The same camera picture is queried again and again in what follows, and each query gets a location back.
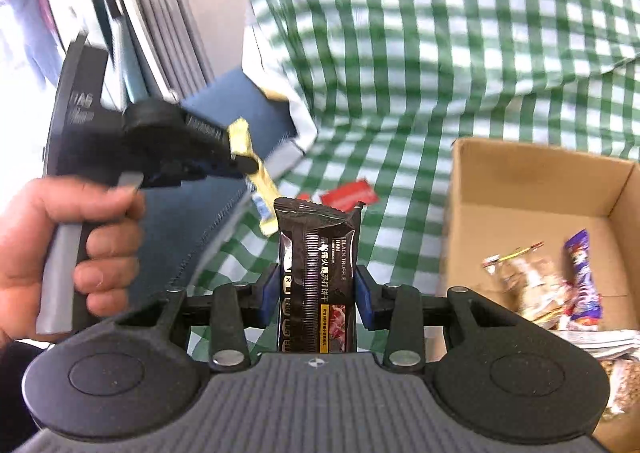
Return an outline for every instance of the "cardboard box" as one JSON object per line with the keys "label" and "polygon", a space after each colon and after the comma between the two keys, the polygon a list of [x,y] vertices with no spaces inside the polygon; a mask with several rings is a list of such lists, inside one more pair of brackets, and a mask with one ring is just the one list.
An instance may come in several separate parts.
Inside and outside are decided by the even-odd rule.
{"label": "cardboard box", "polygon": [[[509,306],[484,258],[543,241],[572,277],[564,242],[586,228],[603,298],[603,329],[638,329],[640,165],[554,147],[480,138],[456,141],[449,189],[442,293],[464,285]],[[444,354],[436,342],[430,355]],[[640,449],[640,405],[601,423],[595,436],[614,453]]]}

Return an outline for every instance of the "black sleeve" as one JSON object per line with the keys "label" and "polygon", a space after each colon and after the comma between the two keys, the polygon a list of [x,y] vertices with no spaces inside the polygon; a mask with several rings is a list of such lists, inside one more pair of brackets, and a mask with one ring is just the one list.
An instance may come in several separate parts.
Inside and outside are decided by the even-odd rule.
{"label": "black sleeve", "polygon": [[10,453],[38,430],[22,398],[22,376],[39,353],[18,341],[0,350],[0,453]]}

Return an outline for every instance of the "black snack package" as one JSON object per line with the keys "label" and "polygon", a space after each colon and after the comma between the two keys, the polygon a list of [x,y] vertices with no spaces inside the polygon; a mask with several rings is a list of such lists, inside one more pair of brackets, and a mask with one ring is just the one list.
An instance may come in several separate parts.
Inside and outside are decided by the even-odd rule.
{"label": "black snack package", "polygon": [[274,203],[280,228],[278,350],[355,352],[353,271],[364,203],[349,213],[296,200]]}

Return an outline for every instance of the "human hand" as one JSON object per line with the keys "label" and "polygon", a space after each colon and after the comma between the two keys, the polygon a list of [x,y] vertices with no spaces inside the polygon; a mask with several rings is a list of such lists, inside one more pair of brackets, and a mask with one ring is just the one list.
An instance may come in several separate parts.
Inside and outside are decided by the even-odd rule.
{"label": "human hand", "polygon": [[42,271],[57,224],[119,222],[94,229],[86,242],[89,260],[76,266],[74,283],[99,317],[127,307],[127,287],[138,274],[142,243],[138,220],[145,203],[133,188],[107,189],[76,178],[31,181],[0,216],[0,347],[37,336]]}

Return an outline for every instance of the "purple candy package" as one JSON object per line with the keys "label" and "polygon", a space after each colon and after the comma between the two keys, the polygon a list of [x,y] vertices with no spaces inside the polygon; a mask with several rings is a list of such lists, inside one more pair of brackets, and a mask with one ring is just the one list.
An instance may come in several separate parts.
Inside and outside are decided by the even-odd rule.
{"label": "purple candy package", "polygon": [[574,302],[570,306],[569,330],[598,330],[602,319],[602,303],[591,276],[589,265],[589,233],[586,229],[564,244],[574,265]]}

